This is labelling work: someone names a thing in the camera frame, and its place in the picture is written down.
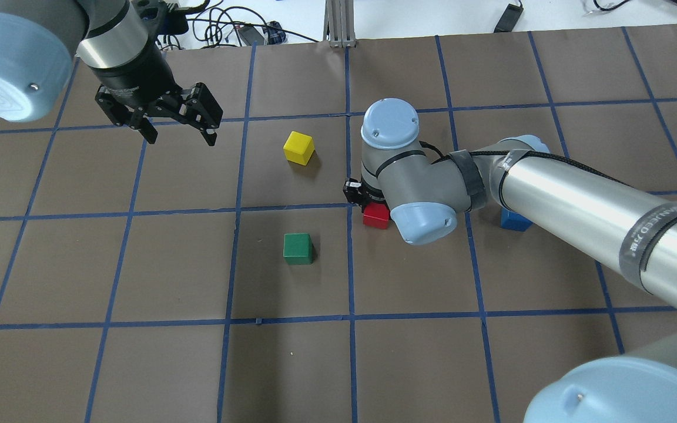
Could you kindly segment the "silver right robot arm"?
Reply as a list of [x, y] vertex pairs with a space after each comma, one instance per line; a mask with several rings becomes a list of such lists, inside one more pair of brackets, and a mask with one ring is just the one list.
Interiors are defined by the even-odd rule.
[[[522, 215], [677, 309], [677, 202], [634, 189], [536, 136], [506, 137], [432, 162], [408, 102], [374, 102], [361, 126], [360, 179], [342, 190], [387, 206], [414, 246], [451, 233], [457, 216], [493, 201]], [[677, 334], [567, 372], [532, 399], [526, 422], [677, 422]]]

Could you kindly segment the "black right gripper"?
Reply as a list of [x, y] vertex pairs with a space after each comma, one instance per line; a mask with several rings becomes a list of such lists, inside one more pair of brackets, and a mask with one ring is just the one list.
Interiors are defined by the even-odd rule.
[[373, 202], [373, 198], [369, 196], [365, 185], [360, 180], [346, 179], [342, 185], [342, 193], [344, 193], [348, 203], [355, 204], [360, 208], [366, 208], [368, 204]]

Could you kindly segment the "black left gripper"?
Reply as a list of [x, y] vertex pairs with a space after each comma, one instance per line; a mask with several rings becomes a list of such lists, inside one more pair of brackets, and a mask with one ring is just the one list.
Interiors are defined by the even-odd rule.
[[168, 118], [200, 131], [210, 147], [216, 145], [223, 109], [204, 83], [188, 89], [177, 84], [156, 45], [143, 46], [137, 57], [123, 65], [89, 68], [101, 83], [96, 103], [111, 123], [128, 126], [155, 145], [158, 132], [150, 119]]

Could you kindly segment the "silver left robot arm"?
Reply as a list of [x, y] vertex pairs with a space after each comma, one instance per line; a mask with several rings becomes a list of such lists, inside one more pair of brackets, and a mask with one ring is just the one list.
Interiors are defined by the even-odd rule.
[[188, 29], [203, 7], [165, 1], [0, 1], [0, 119], [31, 122], [55, 106], [78, 57], [100, 82], [95, 100], [115, 126], [153, 144], [152, 118], [217, 140], [223, 111], [204, 83], [176, 83], [156, 44]]

